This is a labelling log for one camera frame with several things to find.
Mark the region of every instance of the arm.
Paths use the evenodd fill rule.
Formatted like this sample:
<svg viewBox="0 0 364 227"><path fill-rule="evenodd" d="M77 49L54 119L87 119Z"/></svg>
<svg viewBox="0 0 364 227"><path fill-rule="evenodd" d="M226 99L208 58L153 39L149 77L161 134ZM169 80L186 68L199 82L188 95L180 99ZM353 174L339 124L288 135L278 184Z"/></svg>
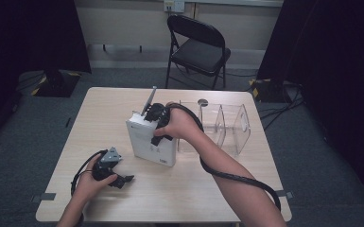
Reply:
<svg viewBox="0 0 364 227"><path fill-rule="evenodd" d="M92 199L102 188L116 180L117 175L111 175L102 181L96 181L93 178L91 170L93 169L96 160L100 156L101 155L99 154L94 157L90 161L90 163L88 163L86 171L81 174L75 193L73 194L72 199L70 199L69 203L64 209L64 212L57 226L75 226L78 223L85 204L87 204L87 202Z"/></svg>
<svg viewBox="0 0 364 227"><path fill-rule="evenodd" d="M182 110L172 109L169 124L154 134L168 134L186 140L210 168L254 179L245 167L219 148ZM246 226L286 226L280 211L264 190L219 177L214 179L226 202Z"/></svg>

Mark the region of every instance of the wooden table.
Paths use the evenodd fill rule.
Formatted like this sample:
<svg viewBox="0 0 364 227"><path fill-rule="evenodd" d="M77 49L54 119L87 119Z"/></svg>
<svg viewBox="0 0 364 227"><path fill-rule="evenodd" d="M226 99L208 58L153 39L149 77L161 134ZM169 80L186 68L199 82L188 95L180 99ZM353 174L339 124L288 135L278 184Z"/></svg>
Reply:
<svg viewBox="0 0 364 227"><path fill-rule="evenodd" d="M53 201L41 201L36 218L55 222L70 200L70 182L81 165L95 152L116 147L122 155L114 171L135 175L122 189L107 187L84 209L86 221L100 222L239 222L222 197L213 177L206 173L196 152L178 152L173 167L162 166L133 155L126 120L141 112L151 89L91 88L78 113L58 164L46 188L56 193ZM153 102L244 104L251 136L235 159L252 175L274 190L282 184L270 153L258 112L249 93L157 89ZM286 221L291 212L281 198Z"/></svg>

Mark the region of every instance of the antenna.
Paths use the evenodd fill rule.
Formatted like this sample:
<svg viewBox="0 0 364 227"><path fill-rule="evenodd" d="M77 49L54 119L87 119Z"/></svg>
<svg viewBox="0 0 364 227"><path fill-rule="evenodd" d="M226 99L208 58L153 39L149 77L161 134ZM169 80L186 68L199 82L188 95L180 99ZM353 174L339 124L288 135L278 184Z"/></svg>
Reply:
<svg viewBox="0 0 364 227"><path fill-rule="evenodd" d="M141 116L144 115L144 113L147 111L147 109L151 106L151 102L152 102L152 99L154 98L154 95L155 95L155 91L156 91L156 86L153 86L152 87L152 92L151 92L151 95L149 96L147 102L146 102L146 105L144 106L144 109L143 111L141 112Z"/></svg>

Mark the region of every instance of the person's right hand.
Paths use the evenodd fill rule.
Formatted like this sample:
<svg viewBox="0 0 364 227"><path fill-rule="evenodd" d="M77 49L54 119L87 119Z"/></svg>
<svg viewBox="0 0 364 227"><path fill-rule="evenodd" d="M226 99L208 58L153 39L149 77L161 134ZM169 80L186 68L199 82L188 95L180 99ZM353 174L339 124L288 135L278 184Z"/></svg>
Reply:
<svg viewBox="0 0 364 227"><path fill-rule="evenodd" d="M173 138L184 139L187 142L192 139L197 133L202 131L197 126L193 117L184 110L178 108L170 109L170 120L167 126L154 131L155 136L170 135Z"/></svg>

